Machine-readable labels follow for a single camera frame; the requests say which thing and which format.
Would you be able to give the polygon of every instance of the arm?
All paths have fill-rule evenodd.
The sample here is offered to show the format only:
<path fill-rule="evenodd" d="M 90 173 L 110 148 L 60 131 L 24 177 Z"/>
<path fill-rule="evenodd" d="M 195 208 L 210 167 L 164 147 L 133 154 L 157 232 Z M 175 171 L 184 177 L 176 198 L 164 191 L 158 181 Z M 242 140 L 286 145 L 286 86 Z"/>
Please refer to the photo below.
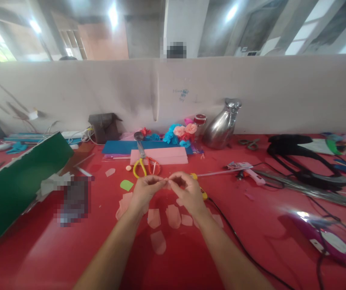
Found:
<path fill-rule="evenodd" d="M 176 172 L 170 176 L 169 185 L 197 221 L 225 289 L 273 289 L 209 214 L 198 182 L 184 172 Z"/>
<path fill-rule="evenodd" d="M 166 181 L 158 176 L 139 178 L 130 206 L 76 283 L 78 289 L 118 289 L 142 216 Z"/>

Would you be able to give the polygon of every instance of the red table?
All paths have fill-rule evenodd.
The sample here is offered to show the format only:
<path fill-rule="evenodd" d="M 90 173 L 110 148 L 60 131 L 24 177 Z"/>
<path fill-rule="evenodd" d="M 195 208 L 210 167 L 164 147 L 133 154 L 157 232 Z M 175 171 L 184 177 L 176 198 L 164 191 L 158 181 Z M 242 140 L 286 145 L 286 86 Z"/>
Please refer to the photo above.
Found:
<path fill-rule="evenodd" d="M 222 166 L 235 162 L 257 164 L 267 162 L 287 173 L 267 153 L 267 136 L 246 135 L 242 139 L 261 138 L 259 150 L 249 151 L 245 146 L 232 142 L 232 149 L 205 150 L 200 155 L 189 156 L 189 164 L 162 166 L 161 176 L 168 177 L 179 170 L 188 173 L 220 171 Z M 62 192 L 53 192 L 44 202 L 37 204 L 28 214 L 21 216 L 0 238 L 0 289 L 70 289 L 75 284 L 91 258 L 107 238 L 116 223 L 115 213 L 122 194 L 122 180 L 135 183 L 132 172 L 125 170 L 126 161 L 102 162 L 102 146 L 96 146 L 95 155 L 81 164 L 81 168 L 95 176 L 91 186 L 91 212 L 88 218 L 69 228 L 61 228 L 56 219 Z M 0 161 L 13 156 L 0 153 Z M 332 162 L 332 157 L 324 155 Z M 300 158 L 307 166 L 315 166 L 316 172 L 327 173 L 314 161 Z M 105 171 L 115 168 L 116 173 L 106 177 Z M 267 169 L 264 165 L 257 169 Z M 258 187 L 250 179 L 237 180 L 234 174 L 199 178 L 200 185 L 213 198 L 233 225 L 251 255 L 268 270 L 295 289 L 318 289 L 316 262 L 318 251 L 299 232 L 293 223 L 284 219 L 289 210 L 306 211 L 324 215 L 315 204 L 301 193 L 288 189 Z M 245 193 L 253 196 L 247 198 Z M 156 194 L 150 208 L 159 208 L 162 225 L 156 230 L 147 225 L 145 216 L 128 260 L 122 280 L 122 289 L 222 289 L 222 283 L 210 257 L 200 231 L 182 226 L 171 229 L 164 214 L 168 204 L 177 196 L 167 190 Z M 346 208 L 326 201 L 318 201 L 346 224 Z M 207 202 L 212 213 L 217 209 Z M 181 213 L 187 213 L 180 207 Z M 224 229 L 233 241 L 234 237 L 224 222 Z M 341 226 L 331 229 L 346 242 L 346 230 Z M 167 250 L 155 255 L 150 234 L 162 230 Z M 326 289 L 346 289 L 346 268 L 330 259 L 324 259 L 322 277 Z M 277 289 L 285 289 L 268 277 Z"/>

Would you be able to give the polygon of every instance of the hand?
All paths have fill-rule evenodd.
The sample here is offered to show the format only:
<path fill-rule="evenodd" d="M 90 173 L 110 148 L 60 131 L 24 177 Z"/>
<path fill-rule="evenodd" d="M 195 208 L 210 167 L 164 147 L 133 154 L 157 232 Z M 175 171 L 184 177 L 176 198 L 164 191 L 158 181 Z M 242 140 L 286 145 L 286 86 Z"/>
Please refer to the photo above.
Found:
<path fill-rule="evenodd" d="M 202 192 L 197 180 L 194 180 L 189 174 L 179 171 L 169 177 L 169 185 L 177 196 L 182 200 L 183 205 L 188 212 L 197 218 L 203 213 L 208 213 Z"/>
<path fill-rule="evenodd" d="M 146 214 L 149 202 L 157 191 L 166 185 L 167 181 L 156 175 L 147 175 L 137 180 L 131 199 L 130 208 Z"/>

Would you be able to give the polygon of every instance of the green board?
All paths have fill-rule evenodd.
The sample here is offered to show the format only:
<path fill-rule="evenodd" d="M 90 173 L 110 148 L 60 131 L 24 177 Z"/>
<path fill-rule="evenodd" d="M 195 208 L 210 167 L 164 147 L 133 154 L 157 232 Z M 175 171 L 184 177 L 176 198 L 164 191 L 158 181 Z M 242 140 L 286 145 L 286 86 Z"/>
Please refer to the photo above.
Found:
<path fill-rule="evenodd" d="M 57 133 L 0 170 L 0 236 L 36 198 L 41 181 L 59 172 L 72 155 Z"/>

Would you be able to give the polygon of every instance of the thermos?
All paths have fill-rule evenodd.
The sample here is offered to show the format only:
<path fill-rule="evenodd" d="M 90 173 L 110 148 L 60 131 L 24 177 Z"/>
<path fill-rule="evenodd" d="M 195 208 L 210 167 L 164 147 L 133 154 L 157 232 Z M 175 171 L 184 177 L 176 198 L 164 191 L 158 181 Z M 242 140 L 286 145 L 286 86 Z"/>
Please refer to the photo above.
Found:
<path fill-rule="evenodd" d="M 237 111 L 240 107 L 241 101 L 239 99 L 225 99 L 224 109 L 210 122 L 204 132 L 202 142 L 206 146 L 222 149 L 228 144 L 233 134 Z"/>

